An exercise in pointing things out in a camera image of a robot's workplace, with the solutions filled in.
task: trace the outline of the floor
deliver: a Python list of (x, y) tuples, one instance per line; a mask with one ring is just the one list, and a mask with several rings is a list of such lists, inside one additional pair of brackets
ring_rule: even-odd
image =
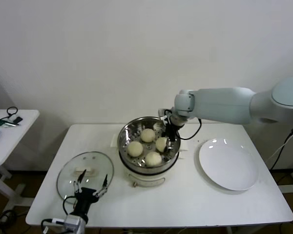
[[(43, 181), (43, 174), (27, 174), (27, 173), (12, 173), (13, 176), (11, 179), (7, 179), (5, 183), (9, 185), (12, 189), (16, 188), (19, 183), (26, 183), (26, 188), (23, 191), (22, 195), (26, 197), (34, 197)], [(280, 179), (284, 174), (275, 174), (273, 175), (276, 181)], [(291, 184), (293, 180), (290, 176), (284, 178), (280, 181), (280, 185), (282, 184)], [(293, 194), (286, 194), (285, 198), (290, 205), (293, 211)], [(7, 199), (0, 194), (0, 214), (7, 203)], [(17, 214), (23, 214), (28, 211), (28, 208), (24, 207), (16, 207), (15, 211)], [(268, 225), (263, 229), (256, 232), (256, 234), (279, 234), (279, 226), (280, 225)], [(25, 223), (25, 215), (17, 218), (16, 222), (9, 228), (5, 229), (7, 234), (21, 234), (29, 226)], [(292, 224), (283, 224), (282, 225), (282, 233), (281, 234), (293, 234), (293, 225)], [(233, 227), (232, 231), (236, 231), (237, 229), (241, 229), (241, 227)], [(87, 229), (86, 234), (121, 234), (127, 233), (128, 230), (122, 229)], [(146, 234), (226, 234), (225, 228), (189, 228), (189, 229), (138, 229), (133, 230), (136, 233), (146, 233)], [(27, 234), (41, 234), (40, 227), (31, 227), (27, 232)]]

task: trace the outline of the white wall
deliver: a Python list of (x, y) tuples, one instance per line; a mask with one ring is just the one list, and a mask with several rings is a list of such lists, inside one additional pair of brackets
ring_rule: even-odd
[[(72, 123), (128, 122), (180, 89), (258, 92), (289, 76), (293, 0), (0, 0), (0, 108), (41, 112), (12, 169), (47, 169)], [(248, 131), (266, 157), (290, 128)]]

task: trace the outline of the steamed bun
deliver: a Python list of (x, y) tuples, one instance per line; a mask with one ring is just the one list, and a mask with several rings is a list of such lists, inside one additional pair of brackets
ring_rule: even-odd
[(166, 148), (166, 142), (167, 142), (167, 138), (166, 137), (160, 137), (156, 140), (155, 142), (155, 146), (156, 146), (156, 149), (159, 151), (159, 152), (164, 152), (165, 148)]
[(146, 155), (146, 165), (148, 167), (155, 167), (162, 163), (162, 157), (157, 152), (150, 152)]
[(141, 140), (143, 140), (144, 142), (152, 142), (155, 139), (155, 132), (150, 129), (150, 128), (146, 128), (141, 132)]
[(140, 142), (132, 141), (128, 145), (128, 154), (132, 157), (138, 157), (143, 152), (143, 146)]

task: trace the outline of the small white table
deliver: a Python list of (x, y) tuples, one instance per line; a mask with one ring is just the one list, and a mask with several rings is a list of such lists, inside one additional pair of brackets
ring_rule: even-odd
[[(113, 161), (115, 174), (107, 193), (89, 210), (87, 227), (211, 227), (289, 222), (293, 213), (261, 156), (240, 125), (204, 124), (187, 142), (188, 151), (167, 171), (169, 178), (153, 188), (133, 188), (124, 165), (110, 143), (122, 124), (77, 124), (70, 127), (26, 217), (30, 225), (44, 218), (65, 218), (56, 181), (74, 156), (101, 151)], [(186, 124), (181, 136), (192, 135), (198, 124)], [(206, 140), (223, 137), (246, 146), (254, 155), (259, 180), (244, 192), (217, 186), (202, 171), (198, 152)]]
[[(6, 110), (0, 110), (0, 118), (7, 115)], [(19, 110), (17, 115), (23, 118), (20, 122), (20, 126), (10, 128), (5, 128), (3, 126), (0, 127), (0, 174), (2, 174), (2, 177), (0, 178), (0, 193), (9, 199), (9, 202), (4, 208), (5, 210), (10, 210), (14, 206), (30, 206), (33, 201), (33, 198), (20, 196), (25, 188), (25, 184), (19, 184), (16, 190), (13, 191), (3, 182), (5, 178), (11, 178), (12, 175), (2, 167), (2, 164), (6, 161), (19, 141), (38, 118), (39, 111)]]

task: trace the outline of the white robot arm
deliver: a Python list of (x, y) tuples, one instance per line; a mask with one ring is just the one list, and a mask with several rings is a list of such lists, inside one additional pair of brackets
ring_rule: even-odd
[(171, 112), (170, 122), (179, 127), (194, 117), (232, 124), (248, 124), (251, 119), (293, 124), (293, 78), (262, 93), (240, 87), (182, 90)]

